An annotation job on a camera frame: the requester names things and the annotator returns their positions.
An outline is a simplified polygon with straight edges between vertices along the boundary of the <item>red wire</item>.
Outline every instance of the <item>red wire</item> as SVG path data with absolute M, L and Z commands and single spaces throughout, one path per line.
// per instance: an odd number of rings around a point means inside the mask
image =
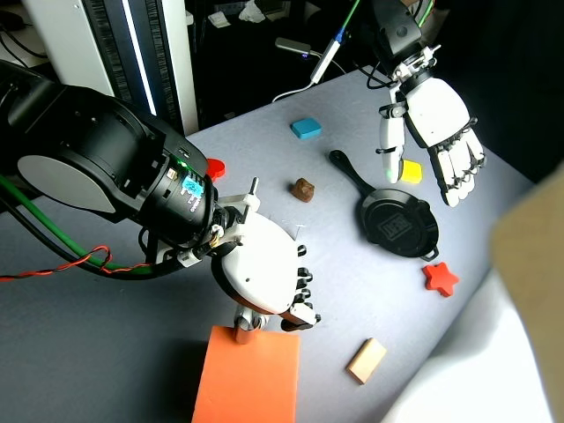
M 2 276 L 0 276 L 0 282 L 9 282 L 9 281 L 14 280 L 14 279 L 30 278 L 32 276 L 48 276 L 48 275 L 52 275 L 56 271 L 66 271 L 67 269 L 69 269 L 71 267 L 78 266 L 79 264 L 87 262 L 88 260 L 90 260 L 90 258 L 92 257 L 92 255 L 95 252 L 102 251 L 102 250 L 106 251 L 106 258 L 104 259 L 104 261 L 102 262 L 102 265 L 100 267 L 100 270 L 103 271 L 104 273 L 111 274 L 111 273 L 117 273 L 117 272 L 120 272 L 120 271 L 132 271 L 133 269 L 136 269 L 138 267 L 150 266 L 149 263 L 140 263 L 140 264 L 136 264 L 135 266 L 131 266 L 131 267 L 120 267 L 118 269 L 113 269 L 113 270 L 106 269 L 106 266 L 108 265 L 108 263 L 112 261 L 113 256 L 112 256 L 112 253 L 111 253 L 111 251 L 110 251 L 110 249 L 107 245 L 99 245 L 98 247 L 96 247 L 92 251 L 90 251 L 88 254 L 80 257 L 78 260 L 76 260 L 74 262 L 65 263 L 65 264 L 60 265 L 59 267 L 54 268 L 54 269 L 46 269 L 46 270 L 43 270 L 43 271 L 24 271 L 23 273 L 20 273 L 18 275 L 2 275 Z

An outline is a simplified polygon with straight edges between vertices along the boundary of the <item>robotic hand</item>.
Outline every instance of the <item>robotic hand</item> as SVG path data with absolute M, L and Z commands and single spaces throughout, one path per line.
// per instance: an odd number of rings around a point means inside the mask
M 402 174 L 404 122 L 419 147 L 427 148 L 444 202 L 452 207 L 474 189 L 474 175 L 486 157 L 458 94 L 429 72 L 440 46 L 424 47 L 418 55 L 401 62 L 391 78 L 391 104 L 380 108 L 380 145 L 386 178 L 396 183 Z
M 0 134 L 3 174 L 19 174 L 60 203 L 148 229 L 150 265 L 142 278 L 162 275 L 162 264 L 177 271 L 210 256 L 215 279 L 241 304 L 240 342 L 269 315 L 282 316 L 283 330 L 321 319 L 306 302 L 313 278 L 299 264 L 306 249 L 257 213 L 258 180 L 246 195 L 218 198 L 205 156 L 160 119 L 0 61 Z M 0 178 L 2 196 L 15 190 L 6 184 Z M 79 266 L 108 276 L 89 263 Z M 112 277 L 136 278 L 125 270 Z

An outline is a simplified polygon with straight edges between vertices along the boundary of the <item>blue sticker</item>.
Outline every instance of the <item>blue sticker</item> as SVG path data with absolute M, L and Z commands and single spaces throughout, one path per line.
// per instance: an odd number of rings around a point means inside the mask
M 186 189 L 192 196 L 196 198 L 202 198 L 202 194 L 204 193 L 204 187 L 197 183 L 196 181 L 192 180 L 189 176 L 184 178 L 184 182 L 182 182 L 182 187 Z

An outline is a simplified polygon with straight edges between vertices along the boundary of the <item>brown rock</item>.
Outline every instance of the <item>brown rock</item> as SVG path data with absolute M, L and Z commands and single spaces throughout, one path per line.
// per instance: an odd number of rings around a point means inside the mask
M 306 181 L 303 178 L 300 178 L 296 181 L 295 185 L 292 187 L 292 195 L 299 200 L 303 201 L 304 203 L 309 203 L 311 199 L 314 197 L 314 189 L 315 186 Z

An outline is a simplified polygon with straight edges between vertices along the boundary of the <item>white light strip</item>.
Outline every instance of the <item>white light strip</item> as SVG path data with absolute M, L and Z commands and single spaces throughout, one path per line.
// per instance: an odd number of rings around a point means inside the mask
M 149 109 L 151 109 L 151 113 L 156 116 L 157 110 L 155 109 L 155 103 L 152 101 L 151 87 L 149 86 L 149 79 L 147 78 L 147 74 L 145 72 L 145 64 L 143 63 L 143 57 L 141 56 L 141 48 L 139 48 L 139 40 L 137 39 L 135 25 L 133 25 L 130 2 L 129 0 L 122 0 L 122 4 L 123 11 L 125 11 L 125 20 L 127 20 L 127 27 L 130 30 L 131 41 L 133 42 L 133 51 L 135 51 L 137 66 L 139 67 L 139 73 L 141 74 L 141 80 L 143 81 L 143 88 L 145 89 L 145 95 L 147 96 L 147 101 L 149 102 Z

